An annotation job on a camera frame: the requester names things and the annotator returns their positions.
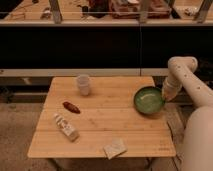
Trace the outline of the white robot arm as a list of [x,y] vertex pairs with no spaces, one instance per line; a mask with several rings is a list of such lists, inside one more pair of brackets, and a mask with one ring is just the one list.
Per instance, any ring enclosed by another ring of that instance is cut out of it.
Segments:
[[184,88],[196,109],[188,119],[183,142],[181,171],[213,171],[213,90],[194,75],[195,57],[172,57],[162,95],[174,99]]

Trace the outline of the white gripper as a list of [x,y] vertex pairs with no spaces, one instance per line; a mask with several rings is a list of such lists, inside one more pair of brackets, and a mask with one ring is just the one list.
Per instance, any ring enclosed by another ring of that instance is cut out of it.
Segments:
[[174,99],[179,91],[181,90],[182,85],[181,84],[174,84],[169,81],[168,78],[166,78],[163,82],[162,87],[162,97],[163,99],[168,102]]

